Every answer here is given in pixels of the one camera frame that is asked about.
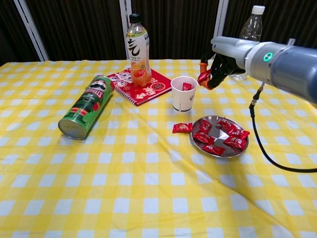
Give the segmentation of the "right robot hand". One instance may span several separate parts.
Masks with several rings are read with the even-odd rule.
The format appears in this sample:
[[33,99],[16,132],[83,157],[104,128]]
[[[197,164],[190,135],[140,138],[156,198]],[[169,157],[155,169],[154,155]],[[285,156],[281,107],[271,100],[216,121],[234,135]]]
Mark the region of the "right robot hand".
[[227,76],[246,72],[247,54],[258,42],[217,36],[201,55],[198,84],[212,90]]

